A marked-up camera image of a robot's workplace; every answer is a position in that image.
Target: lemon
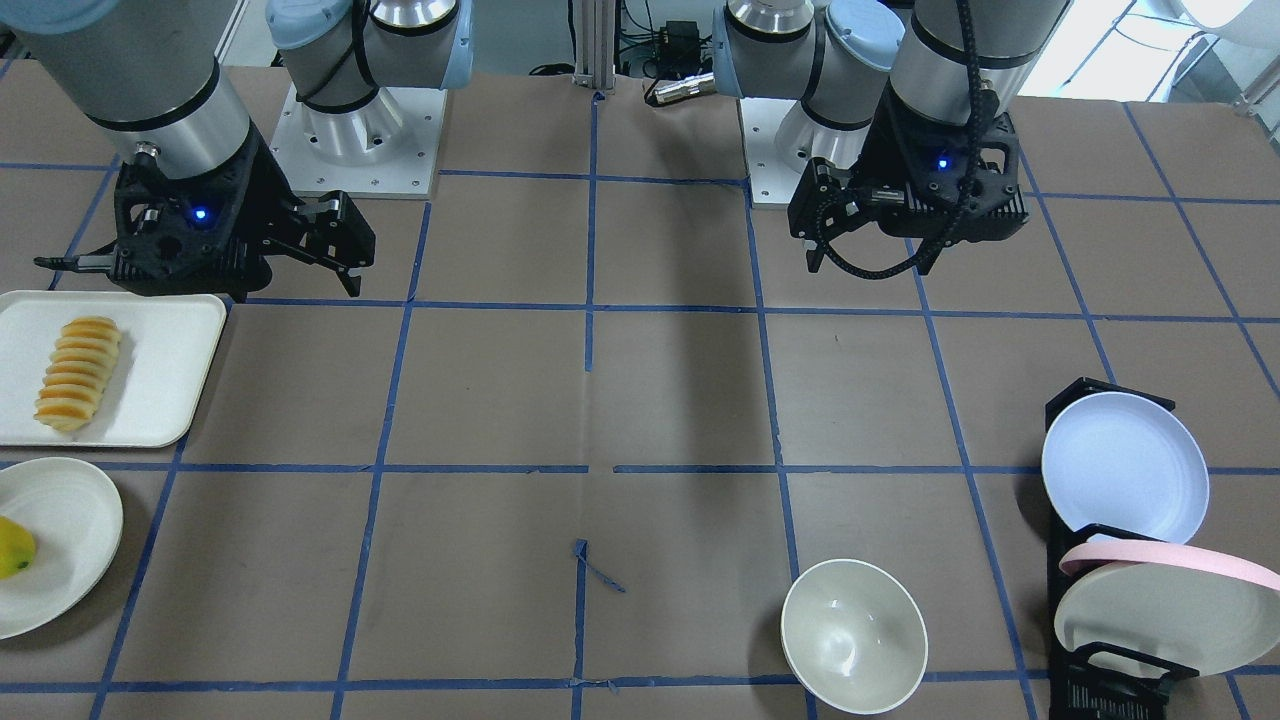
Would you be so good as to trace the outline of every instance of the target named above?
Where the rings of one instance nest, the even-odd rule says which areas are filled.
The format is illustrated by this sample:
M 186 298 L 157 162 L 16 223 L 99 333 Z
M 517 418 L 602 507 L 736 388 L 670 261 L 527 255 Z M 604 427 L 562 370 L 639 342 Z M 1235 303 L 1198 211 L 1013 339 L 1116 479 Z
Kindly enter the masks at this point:
M 26 570 L 36 559 L 36 538 L 27 528 L 0 515 L 0 580 Z

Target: white tray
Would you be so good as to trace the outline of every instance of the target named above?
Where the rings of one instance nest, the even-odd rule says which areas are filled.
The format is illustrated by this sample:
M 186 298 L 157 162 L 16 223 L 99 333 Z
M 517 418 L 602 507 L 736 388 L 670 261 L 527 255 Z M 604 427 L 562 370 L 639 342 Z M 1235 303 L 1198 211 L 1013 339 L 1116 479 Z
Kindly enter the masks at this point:
M 0 580 L 0 638 L 58 618 L 111 565 L 124 514 L 106 473 L 83 460 L 40 457 L 0 470 L 0 515 L 31 530 L 31 568 Z
M 61 327 L 106 315 L 124 338 L 102 405 L 74 433 L 37 423 L 36 396 Z M 14 291 L 0 295 L 0 445 L 164 447 L 196 414 L 227 320 L 212 295 Z

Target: pink plate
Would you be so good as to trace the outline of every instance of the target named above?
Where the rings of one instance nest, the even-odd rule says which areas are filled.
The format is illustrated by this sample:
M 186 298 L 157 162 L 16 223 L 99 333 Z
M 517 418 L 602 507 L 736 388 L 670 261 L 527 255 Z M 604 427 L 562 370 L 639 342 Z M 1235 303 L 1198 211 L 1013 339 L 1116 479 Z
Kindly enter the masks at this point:
M 1107 562 L 1153 562 L 1212 573 L 1280 592 L 1280 575 L 1262 565 L 1234 555 L 1171 542 L 1112 539 L 1075 546 L 1062 556 L 1059 568 L 1068 575 Z

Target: white plate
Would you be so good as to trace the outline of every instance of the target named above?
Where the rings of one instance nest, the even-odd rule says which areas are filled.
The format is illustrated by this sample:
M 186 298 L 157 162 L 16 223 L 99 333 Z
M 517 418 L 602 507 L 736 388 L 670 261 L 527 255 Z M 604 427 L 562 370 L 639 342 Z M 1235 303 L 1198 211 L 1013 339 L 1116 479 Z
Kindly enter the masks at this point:
M 1208 510 L 1208 469 L 1190 432 L 1164 407 L 1126 392 L 1069 405 L 1044 436 L 1041 473 L 1073 530 L 1103 523 L 1183 543 Z
M 1253 662 L 1280 641 L 1280 593 L 1189 568 L 1112 562 L 1062 594 L 1053 632 L 1066 650 L 1102 641 L 1215 675 Z M 1110 653 L 1091 662 L 1137 678 L 1164 674 Z
M 102 579 L 124 528 L 120 493 L 83 460 L 41 457 L 0 470 L 0 515 L 36 538 L 36 560 L 0 580 L 0 638 L 36 629 Z
M 61 327 L 106 315 L 124 338 L 102 405 L 74 433 L 32 416 Z M 227 306 L 212 295 L 14 291 L 0 295 L 0 445 L 164 447 L 191 427 Z

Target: black dish rack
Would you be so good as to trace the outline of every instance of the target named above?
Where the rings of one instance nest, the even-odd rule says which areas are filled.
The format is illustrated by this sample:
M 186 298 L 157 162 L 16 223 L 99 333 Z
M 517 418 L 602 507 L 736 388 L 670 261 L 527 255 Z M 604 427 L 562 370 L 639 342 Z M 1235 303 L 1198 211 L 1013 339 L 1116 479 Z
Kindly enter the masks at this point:
M 1175 407 L 1174 401 L 1165 397 L 1092 378 L 1079 378 L 1044 405 L 1046 432 L 1068 405 L 1098 392 L 1137 395 L 1170 413 Z M 1051 512 L 1050 518 L 1047 570 L 1051 618 L 1057 614 L 1062 594 L 1074 583 L 1073 578 L 1057 568 L 1059 561 L 1069 550 L 1087 542 L 1096 534 L 1123 539 L 1153 539 L 1124 528 L 1102 524 L 1085 525 L 1073 532 L 1056 511 Z M 1162 669 L 1165 673 L 1160 678 L 1147 679 L 1098 667 L 1092 665 L 1089 659 L 1100 652 L 1137 660 Z M 1057 634 L 1050 632 L 1050 720 L 1165 720 L 1165 706 L 1169 705 L 1174 683 L 1197 675 L 1199 673 L 1193 667 L 1111 643 L 1094 642 L 1068 651 L 1057 641 Z

